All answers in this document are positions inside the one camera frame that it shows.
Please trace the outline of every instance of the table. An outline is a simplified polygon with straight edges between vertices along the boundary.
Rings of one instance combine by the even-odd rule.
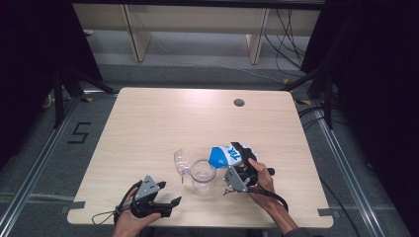
[[[244,106],[235,106],[236,99]],[[210,89],[122,89],[74,200],[85,206],[71,209],[67,219],[91,224],[93,215],[115,208],[132,184],[150,175],[167,182],[156,201],[182,196],[171,217],[153,226],[275,227],[250,196],[223,195],[225,170],[217,171],[208,195],[181,183],[173,161],[177,150],[210,151],[231,141],[252,146],[259,161],[275,168],[276,192],[299,226],[332,226],[332,216],[318,214],[329,206],[291,94]]]

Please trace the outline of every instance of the light wood surface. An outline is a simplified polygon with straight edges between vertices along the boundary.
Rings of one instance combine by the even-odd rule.
[[[236,107],[236,99],[245,105]],[[86,201],[85,207],[70,210],[68,221],[92,223],[93,215],[113,210],[132,184],[150,175],[167,182],[156,201],[182,196],[172,216],[154,226],[275,227],[247,194],[223,195],[225,170],[217,171],[209,194],[195,191],[191,179],[181,183],[173,161],[177,150],[210,152],[231,141],[250,145],[260,162],[275,168],[276,192],[299,226],[333,224],[331,216],[317,212],[329,206],[291,94],[162,88],[121,90],[75,198]]]

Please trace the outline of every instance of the gray floor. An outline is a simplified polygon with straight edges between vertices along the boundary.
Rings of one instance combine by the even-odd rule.
[[[244,36],[220,34],[154,34],[144,61],[133,62],[126,33],[99,32],[88,37],[89,43],[104,80],[110,86],[120,89],[135,87],[180,87],[220,88],[248,90],[279,90],[285,79],[296,76],[284,74],[276,66],[276,53],[264,40],[258,65],[251,65]],[[308,38],[297,38],[299,47],[305,48]],[[283,70],[301,75],[296,68],[279,59]],[[87,91],[96,90],[83,85]],[[307,99],[309,83],[293,91],[296,100]],[[90,162],[100,134],[116,97],[91,94],[93,101],[77,102],[62,134],[58,137],[49,160],[42,171],[19,218],[9,236],[111,236],[110,225],[71,225],[66,221],[65,208],[71,204],[84,172]],[[309,106],[297,105],[299,111]],[[377,215],[385,236],[409,236],[391,200],[382,188],[374,170],[366,166],[367,158],[360,149],[345,118],[333,110],[334,132],[350,161],[356,178],[363,188],[367,200]],[[314,113],[301,118],[301,124],[316,119]],[[32,165],[36,162],[52,133],[54,108],[44,110],[29,133],[19,154],[8,162],[0,173],[0,212],[8,207],[13,195],[19,191]],[[82,131],[89,132],[83,144],[69,144],[78,140],[73,130],[78,122],[91,122]],[[319,176],[343,203],[361,236],[370,236],[365,221],[354,202],[335,156],[316,122],[306,131]],[[348,216],[338,201],[324,187],[330,207],[334,210],[334,225],[329,229],[310,229],[312,234],[323,236],[356,236]],[[207,231],[208,236],[231,236],[223,230]],[[270,236],[280,236],[277,230],[269,230]]]

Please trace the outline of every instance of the gray carpet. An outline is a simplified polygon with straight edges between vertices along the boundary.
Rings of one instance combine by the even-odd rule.
[[[133,87],[169,87],[169,88],[212,88],[212,89],[247,89],[247,90],[279,90],[283,87],[274,79],[258,77],[247,72],[217,67],[174,67],[174,66],[122,66],[100,65],[104,81],[120,89]],[[279,81],[286,78],[292,81],[294,76],[285,75],[278,70],[249,70],[251,73],[274,77]],[[82,83],[86,89],[92,86]],[[309,83],[293,90],[296,100],[307,99],[306,90]],[[95,150],[103,127],[115,102],[115,97],[94,97],[91,103],[78,103],[74,113],[49,159],[33,195],[18,218],[10,236],[111,236],[113,226],[110,225],[71,225],[66,221],[62,208],[69,206],[76,195],[83,179],[90,158]],[[296,106],[299,111],[308,106]],[[334,131],[342,148],[356,171],[363,190],[372,203],[379,221],[387,236],[409,236],[403,222],[392,206],[385,191],[373,170],[365,163],[366,158],[357,143],[351,129],[340,117],[339,110],[333,110]],[[301,118],[306,124],[315,119],[314,113]],[[28,136],[22,151],[13,157],[0,173],[0,212],[3,212],[10,200],[23,183],[32,164],[37,159],[52,131],[54,108],[50,107],[40,114],[38,121]],[[81,137],[73,135],[78,122],[90,122],[80,126],[80,131],[88,132],[82,144],[69,144]],[[368,229],[355,202],[351,197],[343,176],[336,164],[333,153],[324,138],[318,122],[305,131],[319,176],[322,177],[336,197],[343,203],[354,220],[361,236],[369,236]],[[323,236],[355,236],[354,228],[342,211],[337,200],[324,187],[327,200],[336,215],[334,225],[329,229],[310,229],[312,234]],[[222,235],[221,230],[212,230]],[[270,236],[280,236],[277,230],[269,230]]]

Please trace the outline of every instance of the sleeve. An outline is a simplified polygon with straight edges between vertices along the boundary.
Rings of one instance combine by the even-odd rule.
[[[288,232],[284,237],[311,237],[311,235],[307,229],[297,228]]]

